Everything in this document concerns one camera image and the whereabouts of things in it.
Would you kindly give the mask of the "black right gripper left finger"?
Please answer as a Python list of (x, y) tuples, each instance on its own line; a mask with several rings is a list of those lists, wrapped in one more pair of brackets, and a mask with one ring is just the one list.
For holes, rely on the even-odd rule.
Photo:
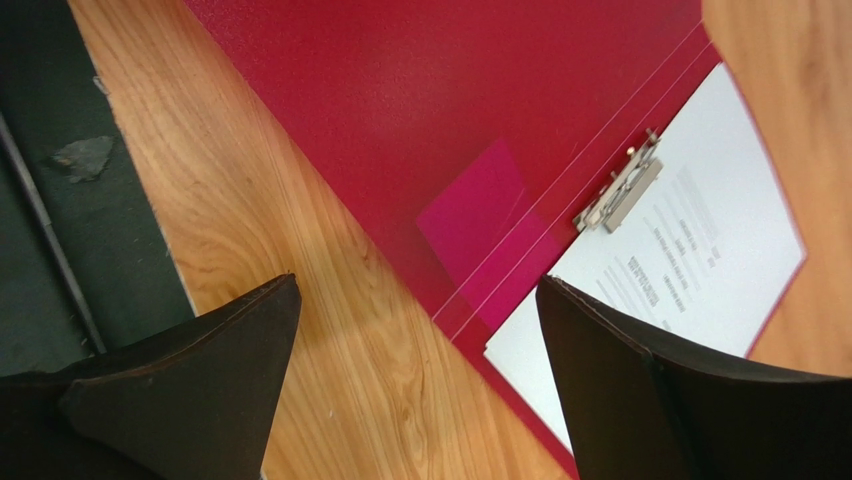
[(293, 274), (53, 372), (1, 380), (5, 479), (258, 479), (299, 325)]

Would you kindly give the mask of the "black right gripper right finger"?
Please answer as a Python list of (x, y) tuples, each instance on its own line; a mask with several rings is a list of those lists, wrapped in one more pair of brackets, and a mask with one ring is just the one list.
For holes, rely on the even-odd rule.
[(847, 479), (851, 382), (726, 354), (553, 276), (540, 326), (583, 479)]

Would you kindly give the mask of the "white paper sheet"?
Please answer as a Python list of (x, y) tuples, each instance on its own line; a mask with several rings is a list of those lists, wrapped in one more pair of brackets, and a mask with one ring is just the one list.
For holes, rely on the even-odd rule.
[(654, 154), (661, 172), (621, 226), (582, 233), (550, 273), (618, 311), (745, 357), (806, 252), (727, 65), (708, 74)]

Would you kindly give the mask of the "metal folder clip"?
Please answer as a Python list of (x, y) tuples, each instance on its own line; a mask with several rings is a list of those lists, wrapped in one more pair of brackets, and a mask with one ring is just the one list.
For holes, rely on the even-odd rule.
[(612, 182), (602, 188), (598, 197), (573, 219), (579, 233), (600, 227), (614, 233), (658, 178), (664, 168), (656, 155), (660, 136), (651, 129), (647, 129), (646, 134), (647, 139), (640, 147), (626, 150), (628, 162), (625, 167), (618, 173), (612, 172)]

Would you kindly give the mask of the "red plastic folder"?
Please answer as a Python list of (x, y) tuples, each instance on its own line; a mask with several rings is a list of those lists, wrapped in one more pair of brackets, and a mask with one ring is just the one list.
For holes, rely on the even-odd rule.
[(725, 64), (697, 1), (192, 1), (434, 324), (568, 473), (535, 307), (573, 219)]

